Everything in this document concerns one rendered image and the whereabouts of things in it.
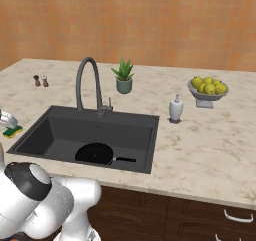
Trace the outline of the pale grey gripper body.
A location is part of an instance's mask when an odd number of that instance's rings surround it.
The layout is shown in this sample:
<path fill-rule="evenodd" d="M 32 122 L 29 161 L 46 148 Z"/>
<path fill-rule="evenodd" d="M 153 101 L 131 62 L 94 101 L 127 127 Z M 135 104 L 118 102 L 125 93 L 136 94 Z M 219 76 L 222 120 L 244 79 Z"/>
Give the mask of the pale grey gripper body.
<path fill-rule="evenodd" d="M 18 125 L 18 120 L 8 112 L 0 109 L 0 124 L 6 128 L 15 128 Z"/>

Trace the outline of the yellow and green sponge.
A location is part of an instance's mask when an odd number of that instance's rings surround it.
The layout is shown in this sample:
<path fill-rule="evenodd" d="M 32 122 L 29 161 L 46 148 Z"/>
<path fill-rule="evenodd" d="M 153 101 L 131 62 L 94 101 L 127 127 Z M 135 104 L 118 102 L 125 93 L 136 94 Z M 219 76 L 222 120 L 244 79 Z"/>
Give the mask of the yellow and green sponge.
<path fill-rule="evenodd" d="M 7 138 L 14 137 L 17 133 L 23 130 L 22 126 L 17 125 L 15 128 L 8 128 L 4 133 L 3 136 Z"/>

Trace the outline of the dark grey sink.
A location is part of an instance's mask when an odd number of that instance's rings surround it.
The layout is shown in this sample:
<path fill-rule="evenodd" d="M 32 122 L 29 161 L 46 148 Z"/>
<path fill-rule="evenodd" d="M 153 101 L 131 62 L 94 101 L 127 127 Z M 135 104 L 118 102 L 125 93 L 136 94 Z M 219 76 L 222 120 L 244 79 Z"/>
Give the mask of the dark grey sink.
<path fill-rule="evenodd" d="M 50 107 L 8 150 L 10 154 L 85 164 L 149 174 L 159 118 L 123 112 Z M 75 160 L 79 148 L 89 143 L 109 145 L 115 157 L 134 158 L 135 163 L 114 161 L 111 165 Z"/>

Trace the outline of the black frying pan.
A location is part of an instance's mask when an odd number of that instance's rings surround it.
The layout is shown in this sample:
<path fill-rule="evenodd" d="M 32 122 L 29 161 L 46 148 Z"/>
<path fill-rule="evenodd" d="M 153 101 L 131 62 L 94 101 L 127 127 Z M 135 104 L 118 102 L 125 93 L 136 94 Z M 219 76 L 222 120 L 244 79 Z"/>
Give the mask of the black frying pan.
<path fill-rule="evenodd" d="M 104 143 L 83 145 L 77 150 L 75 160 L 102 165 L 111 165 L 114 161 L 136 162 L 134 158 L 115 157 L 113 149 Z"/>

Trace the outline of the dark grey curved tap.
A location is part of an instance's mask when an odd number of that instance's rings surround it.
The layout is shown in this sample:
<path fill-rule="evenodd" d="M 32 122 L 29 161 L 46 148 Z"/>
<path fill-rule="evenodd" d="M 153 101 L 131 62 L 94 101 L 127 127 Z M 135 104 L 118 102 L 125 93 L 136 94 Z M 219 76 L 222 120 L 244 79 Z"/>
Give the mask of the dark grey curved tap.
<path fill-rule="evenodd" d="M 78 68 L 77 75 L 76 75 L 76 105 L 77 110 L 82 112 L 84 110 L 82 98 L 81 98 L 81 81 L 82 75 L 84 71 L 84 67 L 87 63 L 92 65 L 95 77 L 95 84 L 96 84 L 96 102 L 97 102 L 97 110 L 96 113 L 99 117 L 103 117 L 106 112 L 112 112 L 113 106 L 111 104 L 104 105 L 102 101 L 102 94 L 101 94 L 101 86 L 100 86 L 100 78 L 99 78 L 99 71 L 95 60 L 92 57 L 84 58 Z"/>

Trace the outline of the green plant in grey pot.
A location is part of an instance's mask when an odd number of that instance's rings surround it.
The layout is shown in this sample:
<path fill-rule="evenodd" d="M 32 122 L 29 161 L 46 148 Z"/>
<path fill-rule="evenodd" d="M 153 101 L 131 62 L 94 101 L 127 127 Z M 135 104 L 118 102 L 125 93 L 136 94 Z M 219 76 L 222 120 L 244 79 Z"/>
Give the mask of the green plant in grey pot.
<path fill-rule="evenodd" d="M 132 68 L 131 61 L 125 62 L 120 60 L 119 70 L 112 68 L 113 73 L 116 75 L 116 88 L 121 94 L 128 94 L 132 90 Z"/>

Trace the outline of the dark brown cupboard door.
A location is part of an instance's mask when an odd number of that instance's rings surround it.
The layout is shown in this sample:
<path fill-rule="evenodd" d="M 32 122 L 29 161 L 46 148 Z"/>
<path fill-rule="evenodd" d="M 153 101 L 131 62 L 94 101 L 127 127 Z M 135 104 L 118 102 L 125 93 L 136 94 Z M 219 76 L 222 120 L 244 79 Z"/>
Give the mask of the dark brown cupboard door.
<path fill-rule="evenodd" d="M 167 207 L 165 196 L 103 186 L 88 216 L 102 241 L 163 241 Z"/>

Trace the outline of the white soap dispenser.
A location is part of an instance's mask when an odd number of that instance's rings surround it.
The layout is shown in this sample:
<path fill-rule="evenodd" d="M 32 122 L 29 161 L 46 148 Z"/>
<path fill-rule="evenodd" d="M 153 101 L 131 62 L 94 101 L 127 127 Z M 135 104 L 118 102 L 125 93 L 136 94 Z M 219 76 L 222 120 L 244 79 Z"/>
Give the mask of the white soap dispenser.
<path fill-rule="evenodd" d="M 181 121 L 180 117 L 183 112 L 183 101 L 179 98 L 179 94 L 176 98 L 170 102 L 169 105 L 169 120 L 173 123 L 179 123 Z"/>

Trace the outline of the grey fruit bowl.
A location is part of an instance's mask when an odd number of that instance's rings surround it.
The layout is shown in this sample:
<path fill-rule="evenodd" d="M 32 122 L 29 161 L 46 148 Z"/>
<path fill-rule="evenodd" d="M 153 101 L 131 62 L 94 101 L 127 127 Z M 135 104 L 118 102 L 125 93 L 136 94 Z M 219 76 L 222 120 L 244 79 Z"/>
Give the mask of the grey fruit bowl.
<path fill-rule="evenodd" d="M 201 94 L 198 93 L 197 90 L 192 86 L 191 81 L 188 81 L 187 87 L 191 94 L 194 96 L 196 99 L 196 106 L 198 108 L 213 108 L 213 102 L 220 100 L 222 97 L 226 96 L 229 92 L 229 90 L 226 90 L 225 93 L 220 94 L 220 95 L 206 95 L 206 94 Z"/>

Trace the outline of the dark brown drawer front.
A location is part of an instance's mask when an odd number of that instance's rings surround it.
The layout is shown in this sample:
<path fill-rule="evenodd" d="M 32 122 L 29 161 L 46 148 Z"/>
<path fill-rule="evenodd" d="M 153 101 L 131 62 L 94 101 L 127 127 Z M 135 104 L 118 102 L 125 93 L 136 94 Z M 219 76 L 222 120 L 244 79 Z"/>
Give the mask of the dark brown drawer front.
<path fill-rule="evenodd" d="M 228 220 L 224 209 L 239 218 L 249 218 L 253 214 L 254 222 Z M 169 199 L 164 241 L 215 241 L 216 233 L 241 237 L 242 241 L 256 241 L 256 211 L 189 199 Z"/>

